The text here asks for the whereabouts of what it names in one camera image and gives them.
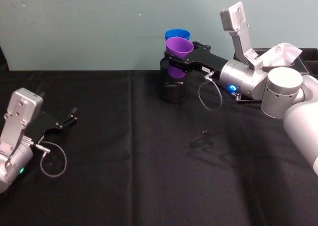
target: blue led light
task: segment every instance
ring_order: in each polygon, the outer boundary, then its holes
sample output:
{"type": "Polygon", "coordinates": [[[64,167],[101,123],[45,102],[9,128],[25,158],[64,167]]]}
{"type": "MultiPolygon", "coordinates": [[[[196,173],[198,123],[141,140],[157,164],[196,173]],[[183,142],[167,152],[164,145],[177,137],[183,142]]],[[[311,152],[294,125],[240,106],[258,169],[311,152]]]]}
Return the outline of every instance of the blue led light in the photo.
{"type": "Polygon", "coordinates": [[[230,85],[230,86],[229,86],[229,90],[230,90],[231,92],[235,92],[235,91],[237,90],[237,88],[236,88],[235,85],[230,85]]]}

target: label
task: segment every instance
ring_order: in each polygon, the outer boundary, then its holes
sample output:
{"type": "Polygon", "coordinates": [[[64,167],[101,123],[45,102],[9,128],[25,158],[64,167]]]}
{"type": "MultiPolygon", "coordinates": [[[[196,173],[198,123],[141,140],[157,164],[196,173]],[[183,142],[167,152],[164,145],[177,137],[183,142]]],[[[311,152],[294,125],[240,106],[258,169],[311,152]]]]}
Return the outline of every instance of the label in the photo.
{"type": "Polygon", "coordinates": [[[202,70],[203,70],[204,72],[206,72],[206,73],[211,72],[208,68],[205,68],[205,67],[203,67],[203,66],[202,66],[202,70]]]}

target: black tablecloth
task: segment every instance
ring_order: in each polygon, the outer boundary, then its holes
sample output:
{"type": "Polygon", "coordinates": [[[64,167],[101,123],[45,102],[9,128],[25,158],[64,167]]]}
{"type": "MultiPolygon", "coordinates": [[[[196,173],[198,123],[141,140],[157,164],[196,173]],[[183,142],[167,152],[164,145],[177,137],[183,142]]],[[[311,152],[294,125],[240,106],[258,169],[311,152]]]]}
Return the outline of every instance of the black tablecloth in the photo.
{"type": "MultiPolygon", "coordinates": [[[[0,113],[12,92],[46,92],[43,109],[79,120],[49,139],[68,157],[56,179],[40,155],[0,195],[0,225],[212,226],[318,224],[318,177],[258,104],[222,92],[217,112],[197,97],[160,100],[158,72],[3,72],[0,113]]],[[[213,86],[202,91],[217,106],[213,86]]]]}

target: cable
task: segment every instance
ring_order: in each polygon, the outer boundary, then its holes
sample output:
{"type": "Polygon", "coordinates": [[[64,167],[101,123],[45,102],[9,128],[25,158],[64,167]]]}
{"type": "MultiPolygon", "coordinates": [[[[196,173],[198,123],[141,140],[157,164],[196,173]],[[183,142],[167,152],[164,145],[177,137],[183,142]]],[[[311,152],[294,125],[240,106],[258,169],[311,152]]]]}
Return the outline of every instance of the cable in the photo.
{"type": "Polygon", "coordinates": [[[56,146],[57,148],[59,148],[59,149],[61,150],[61,152],[62,152],[63,155],[64,155],[64,159],[65,159],[65,165],[64,165],[63,171],[62,171],[60,174],[57,174],[57,175],[50,175],[50,174],[46,173],[45,170],[43,169],[43,159],[45,158],[45,156],[46,156],[46,154],[47,154],[47,153],[45,152],[45,153],[43,154],[42,158],[41,158],[41,161],[40,161],[40,168],[41,168],[42,172],[43,172],[46,176],[49,176],[49,177],[59,177],[59,176],[63,175],[63,173],[66,171],[66,166],[67,166],[67,158],[66,158],[66,154],[65,154],[65,152],[63,151],[63,149],[62,149],[59,145],[57,145],[57,144],[55,144],[55,143],[52,143],[52,142],[41,142],[41,143],[47,143],[47,144],[51,144],[51,145],[56,146]]]}
{"type": "Polygon", "coordinates": [[[216,84],[212,79],[210,79],[209,81],[203,82],[203,83],[200,85],[200,87],[199,87],[199,89],[198,89],[198,95],[199,95],[199,99],[200,99],[201,103],[203,104],[203,106],[204,106],[207,110],[209,110],[209,111],[217,111],[217,110],[219,110],[219,109],[222,107],[223,99],[222,99],[222,95],[221,95],[220,89],[219,89],[219,87],[217,86],[217,84],[216,84]],[[219,93],[219,95],[220,95],[220,100],[221,100],[221,102],[220,102],[219,107],[216,108],[216,109],[210,109],[210,108],[208,108],[208,107],[205,105],[205,103],[202,101],[202,99],[201,99],[201,95],[200,95],[201,87],[202,87],[203,85],[205,85],[206,83],[209,83],[209,82],[212,82],[212,84],[214,84],[215,88],[217,89],[217,91],[218,91],[218,93],[219,93]]]}

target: wall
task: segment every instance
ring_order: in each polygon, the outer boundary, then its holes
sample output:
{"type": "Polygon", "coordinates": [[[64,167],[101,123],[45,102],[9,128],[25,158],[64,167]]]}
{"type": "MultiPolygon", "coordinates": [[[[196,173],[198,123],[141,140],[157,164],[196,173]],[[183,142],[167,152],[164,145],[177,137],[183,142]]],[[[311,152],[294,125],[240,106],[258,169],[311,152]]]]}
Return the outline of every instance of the wall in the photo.
{"type": "MultiPolygon", "coordinates": [[[[233,56],[219,11],[239,0],[0,0],[0,46],[11,70],[158,69],[164,33],[233,56]]],[[[241,0],[252,45],[318,47],[317,0],[241,0]]]]}

